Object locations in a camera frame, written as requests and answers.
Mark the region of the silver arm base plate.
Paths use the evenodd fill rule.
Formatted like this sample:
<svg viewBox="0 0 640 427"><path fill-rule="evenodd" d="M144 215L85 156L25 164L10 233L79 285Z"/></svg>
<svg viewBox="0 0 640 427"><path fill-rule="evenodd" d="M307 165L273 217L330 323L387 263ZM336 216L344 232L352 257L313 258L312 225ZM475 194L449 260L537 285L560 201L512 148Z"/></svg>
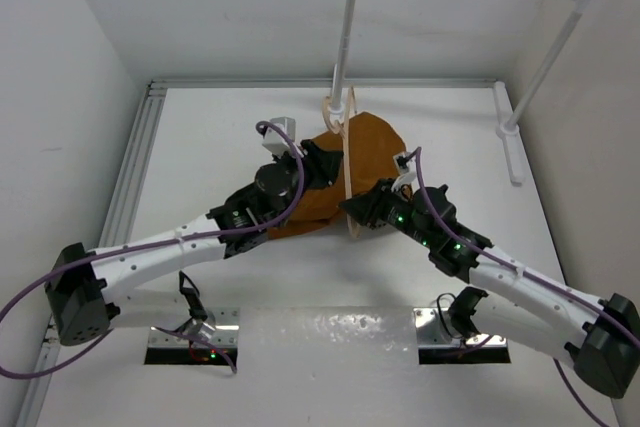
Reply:
<svg viewBox="0 0 640 427"><path fill-rule="evenodd" d="M441 317L447 307L414 309L420 365L509 364L508 342L500 336L480 334L469 339L451 337Z"/></svg>

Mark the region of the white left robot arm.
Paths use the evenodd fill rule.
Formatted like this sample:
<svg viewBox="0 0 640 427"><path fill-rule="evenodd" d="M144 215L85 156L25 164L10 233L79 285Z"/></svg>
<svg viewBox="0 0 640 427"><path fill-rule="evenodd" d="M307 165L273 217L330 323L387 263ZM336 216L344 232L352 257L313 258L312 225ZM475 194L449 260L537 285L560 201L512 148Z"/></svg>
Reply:
<svg viewBox="0 0 640 427"><path fill-rule="evenodd" d="M268 239L269 222L288 224L297 193L336 183L343 154L324 150L311 140L302 156L285 152L261 166L254 180L223 205L195 220L156 236L88 251L82 243L63 248L45 284L59 339L82 345L107 332L124 312L122 300L158 277L205 262L244 254Z"/></svg>

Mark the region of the wooden clothes hanger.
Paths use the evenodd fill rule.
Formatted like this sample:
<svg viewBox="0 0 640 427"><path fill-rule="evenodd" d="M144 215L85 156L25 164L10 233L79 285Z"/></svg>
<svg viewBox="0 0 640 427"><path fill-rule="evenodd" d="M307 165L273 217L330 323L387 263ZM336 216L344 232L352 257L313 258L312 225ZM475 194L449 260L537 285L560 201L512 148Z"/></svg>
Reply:
<svg viewBox="0 0 640 427"><path fill-rule="evenodd" d="M322 103L322 117L327 130L338 135L342 140L343 147L343 176L346 199L350 200L353 196L352 178L351 178L351 158L350 158L350 120L351 114L357 113L357 102L354 87L348 89L346 106L343 110L341 120L332 120L330 102L332 98L326 96Z"/></svg>

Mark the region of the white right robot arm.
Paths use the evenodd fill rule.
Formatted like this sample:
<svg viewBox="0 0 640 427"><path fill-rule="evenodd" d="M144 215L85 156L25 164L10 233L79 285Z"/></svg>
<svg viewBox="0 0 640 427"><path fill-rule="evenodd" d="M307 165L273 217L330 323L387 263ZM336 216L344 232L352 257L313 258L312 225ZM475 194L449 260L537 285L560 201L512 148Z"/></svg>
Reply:
<svg viewBox="0 0 640 427"><path fill-rule="evenodd" d="M445 275L465 283L447 308L451 336L505 337L572 368L595 391L621 399L639 369L639 313L619 294L573 291L527 269L457 220L446 186L412 195L382 179L341 202L359 225L391 226L429 251Z"/></svg>

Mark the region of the brown trousers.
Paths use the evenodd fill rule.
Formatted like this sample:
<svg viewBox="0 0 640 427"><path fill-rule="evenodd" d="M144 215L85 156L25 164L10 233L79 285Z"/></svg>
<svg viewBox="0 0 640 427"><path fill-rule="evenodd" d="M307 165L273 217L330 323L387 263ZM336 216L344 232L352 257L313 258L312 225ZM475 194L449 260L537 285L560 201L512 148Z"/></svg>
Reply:
<svg viewBox="0 0 640 427"><path fill-rule="evenodd" d="M351 193L369 191L380 179L395 178L393 156L404 152L406 144L384 119L368 112L349 122L349 167ZM346 200L344 171L336 183L321 190L308 190L297 204L285 226L268 230L270 240L311 233L345 217L339 203Z"/></svg>

